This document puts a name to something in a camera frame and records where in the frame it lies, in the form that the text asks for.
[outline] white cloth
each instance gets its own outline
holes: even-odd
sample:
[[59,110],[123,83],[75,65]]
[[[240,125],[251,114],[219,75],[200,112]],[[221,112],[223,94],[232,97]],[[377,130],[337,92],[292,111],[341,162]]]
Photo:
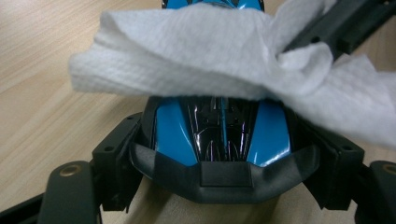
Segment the white cloth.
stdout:
[[396,148],[396,74],[365,57],[332,65],[323,43],[282,53],[328,7],[291,0],[274,17],[196,4],[105,12],[91,48],[70,59],[77,91],[281,100],[332,131]]

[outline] paper towel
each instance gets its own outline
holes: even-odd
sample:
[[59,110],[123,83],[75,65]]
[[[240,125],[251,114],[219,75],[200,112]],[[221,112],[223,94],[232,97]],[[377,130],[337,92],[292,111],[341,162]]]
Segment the paper towel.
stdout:
[[294,0],[274,17],[196,4],[105,12],[91,48],[70,59],[77,91],[281,100],[332,131],[396,148],[396,74],[365,57],[332,65],[323,43],[282,53],[328,0]]

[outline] tabletop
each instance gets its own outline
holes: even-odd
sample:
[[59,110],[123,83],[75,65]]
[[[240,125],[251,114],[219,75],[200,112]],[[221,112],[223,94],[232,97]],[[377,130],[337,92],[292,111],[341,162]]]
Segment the tabletop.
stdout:
[[[281,1],[266,1],[274,14]],[[50,172],[89,161],[92,150],[147,97],[73,91],[71,54],[90,46],[104,10],[159,8],[159,0],[0,1],[0,211],[45,190]],[[378,70],[396,70],[396,18],[356,53]],[[357,142],[365,163],[396,161],[396,150]],[[103,213],[105,223],[354,223],[348,211],[320,210],[304,185],[265,203],[199,204],[143,178],[128,214]]]

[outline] wooden surface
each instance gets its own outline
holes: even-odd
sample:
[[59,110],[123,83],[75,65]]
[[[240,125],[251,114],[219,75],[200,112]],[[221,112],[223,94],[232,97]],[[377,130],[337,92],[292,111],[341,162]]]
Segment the wooden surface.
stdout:
[[[280,2],[267,1],[274,13]],[[159,0],[0,1],[0,210],[45,190],[50,172],[91,159],[95,146],[147,98],[74,92],[71,54],[89,47],[109,9],[160,7]],[[396,70],[393,18],[359,52],[380,70]],[[396,151],[360,143],[366,162],[396,161]],[[348,212],[320,210],[300,185],[260,204],[197,204],[146,178],[130,213],[105,213],[105,223],[353,223]]]

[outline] table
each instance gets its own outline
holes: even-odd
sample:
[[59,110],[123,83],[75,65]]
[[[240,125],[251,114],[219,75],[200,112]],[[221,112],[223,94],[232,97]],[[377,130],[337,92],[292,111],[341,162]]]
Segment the table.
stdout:
[[[281,1],[267,1],[274,14]],[[43,192],[50,172],[89,161],[97,144],[147,97],[74,92],[71,54],[86,50],[103,10],[158,8],[159,0],[0,3],[0,210]],[[396,70],[396,18],[357,53],[379,70]],[[396,150],[358,143],[365,162],[396,161]],[[104,213],[105,223],[354,223],[349,211],[320,210],[304,185],[266,203],[198,204],[143,178],[129,214]]]

